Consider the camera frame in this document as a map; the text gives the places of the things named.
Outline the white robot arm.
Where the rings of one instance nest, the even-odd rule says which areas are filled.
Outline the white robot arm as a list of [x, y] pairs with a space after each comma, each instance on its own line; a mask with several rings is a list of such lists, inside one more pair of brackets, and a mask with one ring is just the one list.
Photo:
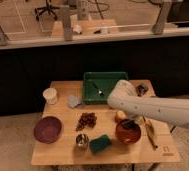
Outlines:
[[108, 95], [107, 104], [129, 114], [189, 129], [189, 99], [139, 97], [132, 83], [119, 80]]

